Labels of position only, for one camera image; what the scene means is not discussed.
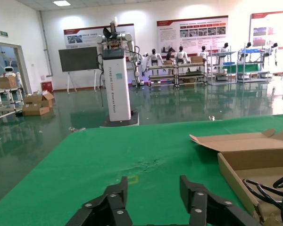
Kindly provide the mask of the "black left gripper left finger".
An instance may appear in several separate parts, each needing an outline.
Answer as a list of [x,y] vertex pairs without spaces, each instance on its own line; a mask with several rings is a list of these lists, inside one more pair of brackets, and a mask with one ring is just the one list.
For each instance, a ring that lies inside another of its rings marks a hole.
[[118,184],[107,186],[102,195],[82,204],[69,219],[67,226],[132,226],[126,210],[127,177]]

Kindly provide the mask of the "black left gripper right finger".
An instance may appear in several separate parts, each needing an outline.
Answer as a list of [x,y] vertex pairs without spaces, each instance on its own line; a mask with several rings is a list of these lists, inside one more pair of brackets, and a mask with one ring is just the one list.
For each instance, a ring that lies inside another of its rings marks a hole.
[[185,175],[179,179],[180,196],[190,214],[191,226],[259,226],[259,221],[230,200],[213,194],[203,184],[193,183]]

